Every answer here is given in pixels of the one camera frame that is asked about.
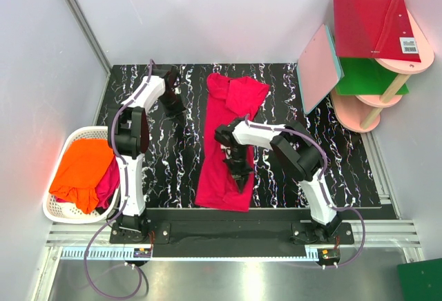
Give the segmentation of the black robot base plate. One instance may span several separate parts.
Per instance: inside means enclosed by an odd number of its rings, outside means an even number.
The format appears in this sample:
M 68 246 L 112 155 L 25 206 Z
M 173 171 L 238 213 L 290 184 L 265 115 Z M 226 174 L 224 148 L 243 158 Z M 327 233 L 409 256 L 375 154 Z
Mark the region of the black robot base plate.
M 215 211 L 211 209 L 150 209 L 148 231 L 150 238 L 142 240 L 132 232 L 115 233 L 113 244 L 153 242 L 153 257 L 160 258 L 302 258 L 308 246 L 356 246 L 361 233 L 355 214 L 340 214 L 338 243 L 309 243 L 299 241 L 311 223 L 306 208 L 253 208 L 248 213 Z

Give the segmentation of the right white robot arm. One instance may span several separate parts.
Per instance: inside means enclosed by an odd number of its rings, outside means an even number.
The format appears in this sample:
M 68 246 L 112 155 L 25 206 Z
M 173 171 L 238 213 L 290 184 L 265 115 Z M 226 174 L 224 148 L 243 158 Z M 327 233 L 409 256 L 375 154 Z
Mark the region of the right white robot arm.
M 300 184 L 309 204 L 311 223 L 299 241 L 338 243 L 342 218 L 325 182 L 327 156 L 300 123 L 267 125 L 239 117 L 228 125 L 218 126 L 215 141 L 226 154 L 224 163 L 239 193 L 244 192 L 253 172 L 247 161 L 248 148 L 255 146 L 273 151 L 283 171 Z

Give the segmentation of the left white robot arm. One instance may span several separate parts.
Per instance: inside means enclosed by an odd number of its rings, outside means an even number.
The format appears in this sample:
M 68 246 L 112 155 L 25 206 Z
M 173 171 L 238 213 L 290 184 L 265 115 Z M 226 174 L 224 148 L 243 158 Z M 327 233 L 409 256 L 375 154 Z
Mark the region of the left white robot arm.
M 142 188 L 142 164 L 150 141 L 147 112 L 159 102 L 166 117 L 183 126 L 185 107 L 175 92 L 180 80 L 175 66 L 151 64 L 133 94 L 109 110 L 108 145 L 116 157 L 121 193 L 119 210 L 111 221 L 115 233 L 125 232 L 135 243 L 151 236 Z

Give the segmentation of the crimson red t shirt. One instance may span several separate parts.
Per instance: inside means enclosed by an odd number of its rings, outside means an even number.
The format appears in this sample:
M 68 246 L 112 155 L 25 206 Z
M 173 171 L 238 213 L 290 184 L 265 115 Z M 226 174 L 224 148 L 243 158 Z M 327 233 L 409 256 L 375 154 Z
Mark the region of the crimson red t shirt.
M 247 116 L 252 120 L 269 85 L 250 77 L 207 78 L 208 102 L 204 128 L 204 162 L 195 203 L 224 211 L 247 212 L 253 193 L 254 152 L 241 145 L 233 129 Z

